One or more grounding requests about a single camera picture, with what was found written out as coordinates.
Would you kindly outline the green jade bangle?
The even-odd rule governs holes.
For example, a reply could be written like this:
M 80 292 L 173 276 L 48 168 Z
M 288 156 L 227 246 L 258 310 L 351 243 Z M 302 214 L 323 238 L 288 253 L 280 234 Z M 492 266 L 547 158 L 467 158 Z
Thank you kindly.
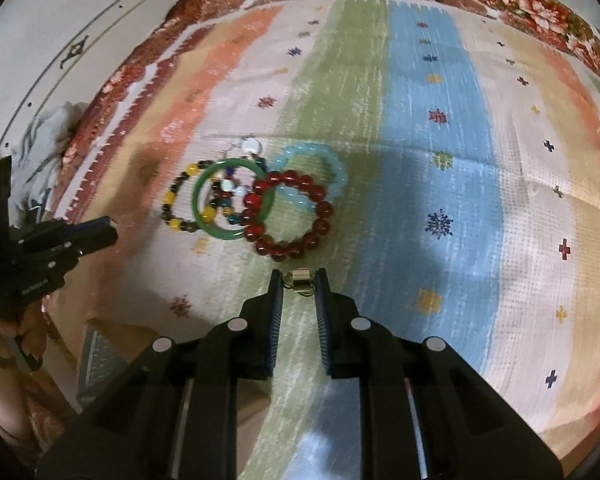
M 253 192 L 254 195 L 259 195 L 259 199 L 253 205 L 248 205 L 246 207 L 248 210 L 247 222 L 242 224 L 244 215 L 236 214 L 238 222 L 236 223 L 236 229 L 232 230 L 223 229 L 220 226 L 217 226 L 214 220 L 215 214 L 206 214 L 204 212 L 204 208 L 201 208 L 200 206 L 200 193 L 207 182 L 221 170 L 238 168 L 251 171 L 254 177 L 259 181 L 265 181 L 268 176 L 268 173 L 264 169 L 264 165 L 259 164 L 254 160 L 245 158 L 226 158 L 219 159 L 216 162 L 204 166 L 204 169 L 201 170 L 201 174 L 194 184 L 192 193 L 192 211 L 197 226 L 208 235 L 217 238 L 218 240 L 239 240 L 240 238 L 243 238 L 245 235 L 245 228 L 252 224 L 261 224 L 265 222 L 273 207 L 273 191 L 265 190 L 260 195 Z

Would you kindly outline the grey white crumpled cloth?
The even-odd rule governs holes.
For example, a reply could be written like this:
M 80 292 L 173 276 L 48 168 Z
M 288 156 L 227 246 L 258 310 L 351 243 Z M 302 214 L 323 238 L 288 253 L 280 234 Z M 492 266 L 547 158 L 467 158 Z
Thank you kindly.
M 21 228 L 38 223 L 50 211 L 62 158 L 73 128 L 87 109 L 84 102 L 65 102 L 36 116 L 12 150 L 9 218 Z

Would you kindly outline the striped colourful bed mat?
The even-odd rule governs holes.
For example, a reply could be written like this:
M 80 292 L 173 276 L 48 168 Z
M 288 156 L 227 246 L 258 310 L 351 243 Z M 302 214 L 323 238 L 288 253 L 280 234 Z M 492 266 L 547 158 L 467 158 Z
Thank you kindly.
M 258 152 L 329 189 L 305 266 L 396 335 L 439 336 L 574 468 L 600 437 L 600 81 L 497 22 L 400 0 L 297 0 L 186 28 L 132 85 L 57 213 L 119 239 L 50 304 L 186 341 L 265 288 L 245 240 L 160 218 L 178 174 Z

